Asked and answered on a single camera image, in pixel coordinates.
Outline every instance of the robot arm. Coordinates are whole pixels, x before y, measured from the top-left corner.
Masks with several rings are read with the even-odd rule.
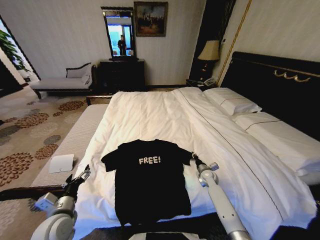
[[[35,206],[46,211],[48,218],[34,231],[31,240],[71,240],[75,234],[77,220],[75,203],[79,186],[90,175],[89,165],[76,178],[70,175],[62,187],[65,193],[59,199],[48,192],[35,203]]]
[[[193,152],[198,179],[203,187],[208,187],[209,196],[216,209],[218,217],[230,240],[250,240],[250,236],[243,226],[238,214],[229,201],[224,190],[218,185],[218,176],[214,173],[219,168],[215,162],[208,167]]]

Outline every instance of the pillowcase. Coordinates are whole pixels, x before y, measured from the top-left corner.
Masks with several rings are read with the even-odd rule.
[[[86,67],[86,72],[82,76],[81,82],[83,82],[83,84],[86,85],[86,84],[88,84],[90,82],[90,78],[91,78],[91,64],[89,64]]]
[[[230,116],[237,113],[254,113],[262,110],[253,101],[225,87],[216,87],[204,91],[205,96],[220,105]]]
[[[298,176],[320,171],[319,141],[266,112],[239,115],[234,121]]]
[[[91,69],[91,62],[86,63],[85,65],[81,66],[80,68],[67,68],[66,69],[66,77],[68,79],[77,78],[80,79]]]

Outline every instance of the white bedsheet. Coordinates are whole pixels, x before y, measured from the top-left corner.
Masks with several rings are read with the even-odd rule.
[[[198,88],[118,92],[112,97],[75,174],[90,165],[91,175],[78,190],[74,239],[95,228],[120,226],[114,208],[115,171],[106,172],[101,158],[118,145],[136,139],[170,141],[197,153],[207,164],[217,162],[219,184],[253,239],[269,239],[279,225],[306,228],[316,215],[308,186],[212,105]],[[194,162],[184,166],[191,216],[174,219],[215,212],[196,172]]]

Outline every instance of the mirror frame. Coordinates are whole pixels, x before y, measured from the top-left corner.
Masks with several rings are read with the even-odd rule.
[[[135,26],[134,26],[134,8],[133,7],[122,7],[122,6],[102,6],[102,16],[105,23],[106,34],[108,36],[108,42],[110,47],[111,58],[109,60],[137,60],[137,48],[136,48],[136,38],[135,38]],[[103,14],[104,10],[121,10],[132,12],[131,15],[131,32],[132,32],[132,45],[133,45],[133,56],[114,56],[114,51],[112,50],[111,39],[108,29],[108,22],[106,16]]]

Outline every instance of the black headboard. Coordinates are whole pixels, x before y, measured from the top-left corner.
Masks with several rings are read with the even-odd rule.
[[[320,141],[320,62],[236,51],[221,87]]]

